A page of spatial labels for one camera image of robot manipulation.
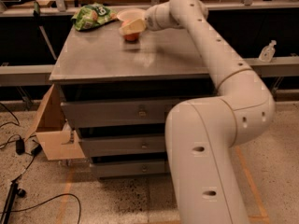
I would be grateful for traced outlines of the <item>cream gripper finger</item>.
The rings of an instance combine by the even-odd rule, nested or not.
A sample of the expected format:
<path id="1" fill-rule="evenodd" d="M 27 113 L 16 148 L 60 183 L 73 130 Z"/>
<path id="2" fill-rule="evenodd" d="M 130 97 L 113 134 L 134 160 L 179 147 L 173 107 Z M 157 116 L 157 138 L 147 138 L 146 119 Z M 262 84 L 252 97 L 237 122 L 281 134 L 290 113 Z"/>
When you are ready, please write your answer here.
<path id="1" fill-rule="evenodd" d="M 135 21 L 125 21 L 121 24 L 119 28 L 119 32 L 121 35 L 132 35 L 139 32 L 138 25 Z"/>

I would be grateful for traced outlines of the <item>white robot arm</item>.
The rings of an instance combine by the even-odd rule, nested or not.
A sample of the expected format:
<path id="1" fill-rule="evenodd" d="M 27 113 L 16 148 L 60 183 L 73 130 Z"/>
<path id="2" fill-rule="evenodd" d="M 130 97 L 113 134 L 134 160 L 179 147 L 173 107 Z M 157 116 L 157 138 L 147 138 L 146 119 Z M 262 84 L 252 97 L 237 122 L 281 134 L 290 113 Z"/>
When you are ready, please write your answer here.
<path id="1" fill-rule="evenodd" d="M 260 77 L 208 23 L 200 0 L 169 0 L 145 13 L 151 31 L 183 28 L 217 90 L 175 105 L 165 144 L 181 224 L 250 224 L 229 149 L 261 135 L 275 101 Z"/>

